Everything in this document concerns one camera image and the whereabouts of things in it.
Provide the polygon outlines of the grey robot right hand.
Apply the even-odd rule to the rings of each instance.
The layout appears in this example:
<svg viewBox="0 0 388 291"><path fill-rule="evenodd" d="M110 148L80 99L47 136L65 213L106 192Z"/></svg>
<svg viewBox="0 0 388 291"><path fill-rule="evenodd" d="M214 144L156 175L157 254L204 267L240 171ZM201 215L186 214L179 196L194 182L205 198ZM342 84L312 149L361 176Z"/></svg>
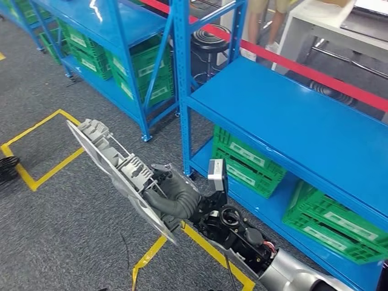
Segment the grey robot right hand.
<svg viewBox="0 0 388 291"><path fill-rule="evenodd" d="M171 232L183 219L195 214L202 198L192 180L181 174L174 164L152 164L156 184L143 192L143 198Z"/></svg>

